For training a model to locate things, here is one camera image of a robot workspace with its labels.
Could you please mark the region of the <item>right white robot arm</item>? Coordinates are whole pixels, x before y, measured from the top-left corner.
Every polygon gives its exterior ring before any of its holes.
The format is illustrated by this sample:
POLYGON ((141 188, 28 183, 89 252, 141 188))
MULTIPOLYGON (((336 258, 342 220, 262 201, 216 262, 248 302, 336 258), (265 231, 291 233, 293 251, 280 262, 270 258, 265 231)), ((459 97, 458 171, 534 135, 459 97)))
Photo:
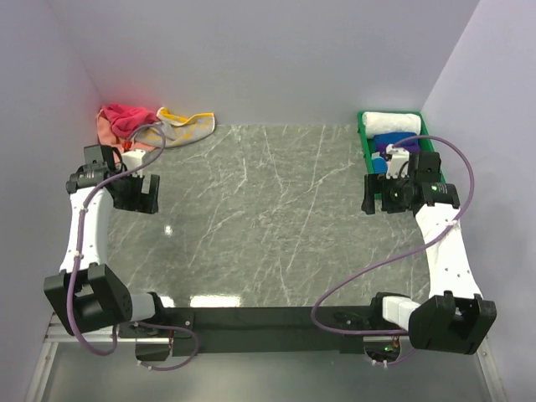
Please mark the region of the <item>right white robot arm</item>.
POLYGON ((362 210, 375 211, 374 198, 388 214, 412 212, 426 248, 430 295, 419 304, 407 296, 379 293, 368 324, 378 334, 405 330, 414 348, 474 354, 497 317, 472 275, 461 234, 461 203, 456 186, 441 181, 437 152, 388 146, 386 173, 365 177, 362 210))

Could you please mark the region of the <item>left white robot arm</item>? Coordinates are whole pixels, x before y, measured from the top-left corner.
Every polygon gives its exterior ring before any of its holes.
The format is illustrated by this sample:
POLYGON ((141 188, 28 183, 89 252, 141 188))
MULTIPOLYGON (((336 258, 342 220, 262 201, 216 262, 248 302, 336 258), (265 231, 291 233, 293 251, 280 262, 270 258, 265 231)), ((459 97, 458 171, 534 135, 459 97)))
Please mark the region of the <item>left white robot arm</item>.
POLYGON ((119 153, 114 147, 84 149, 85 162, 70 175, 70 237, 59 274, 44 280, 44 294, 66 332, 76 324, 79 332, 138 321, 147 335, 167 330, 168 315, 153 293, 132 294, 108 266, 108 228, 111 211, 143 214, 158 211, 160 177, 143 187, 143 167, 150 152, 136 149, 119 153))

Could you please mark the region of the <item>yellow grey patterned towel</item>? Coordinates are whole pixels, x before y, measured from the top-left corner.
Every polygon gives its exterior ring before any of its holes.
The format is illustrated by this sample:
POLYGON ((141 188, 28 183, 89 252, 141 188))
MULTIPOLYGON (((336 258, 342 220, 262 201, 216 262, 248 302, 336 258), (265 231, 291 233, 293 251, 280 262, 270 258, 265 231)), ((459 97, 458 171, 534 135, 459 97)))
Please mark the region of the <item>yellow grey patterned towel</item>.
POLYGON ((164 133, 165 147, 181 147, 210 136, 216 128, 213 113, 199 113, 190 117, 174 115, 165 107, 157 110, 158 126, 164 133))

